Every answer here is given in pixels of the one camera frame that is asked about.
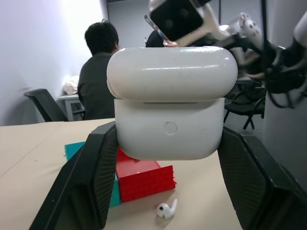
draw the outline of cable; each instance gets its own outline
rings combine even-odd
[[[219,25],[222,24],[222,0],[219,0]]]
[[[286,99],[288,101],[288,107],[294,109],[289,92],[286,92]]]
[[[263,27],[263,52],[262,52],[262,70],[264,73],[265,81],[268,79],[267,75],[267,51],[269,49],[269,41],[268,41],[268,26],[267,26],[267,4],[266,0],[261,0],[261,14],[262,14],[262,27]],[[286,106],[279,105],[274,99],[273,95],[267,90],[268,95],[272,103],[278,108],[287,108]]]

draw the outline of red box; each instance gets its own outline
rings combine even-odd
[[[116,173],[122,202],[174,189],[173,166],[161,167],[156,161],[133,159],[118,149]]]

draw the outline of gray wall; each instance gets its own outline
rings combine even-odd
[[[23,93],[46,88],[57,98],[63,80],[91,56],[86,28],[107,17],[102,0],[0,1],[0,126],[41,121]]]
[[[274,0],[268,0],[269,27],[272,24]],[[218,15],[218,0],[210,2]],[[148,0],[123,0],[108,3],[109,20],[114,24],[119,35],[121,47],[145,47],[144,39],[153,29],[145,22],[148,15]],[[227,24],[241,12],[251,16],[261,26],[260,0],[222,0],[222,24]]]
[[[294,27],[307,11],[307,1],[278,0],[276,9],[272,41],[287,47],[292,44]],[[297,98],[301,90],[291,91],[291,97]],[[278,103],[286,105],[284,94],[274,97]],[[272,156],[284,165],[307,191],[306,130],[307,100],[295,109],[279,109],[267,98],[263,143]]]

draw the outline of person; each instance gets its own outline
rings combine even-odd
[[[157,30],[152,31],[149,35],[146,47],[164,47],[163,38],[159,35]]]
[[[84,120],[113,118],[115,97],[107,86],[106,68],[118,51],[117,31],[108,21],[94,23],[86,30],[85,40],[93,56],[83,65],[78,84]]]

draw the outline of table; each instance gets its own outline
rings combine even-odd
[[[64,145],[85,141],[114,119],[0,127],[0,229],[27,230],[66,159]],[[239,230],[217,153],[198,161],[160,161],[174,166],[176,190],[124,203],[109,211],[106,230]],[[174,218],[160,222],[159,203],[178,198]]]
[[[71,104],[81,104],[78,94],[64,95],[64,96],[59,97],[58,100],[65,102],[67,118],[69,121],[73,121],[73,113],[72,113]]]
[[[254,81],[247,76],[238,78],[236,80],[236,84],[241,84],[241,85],[252,85],[253,83],[254,83]]]

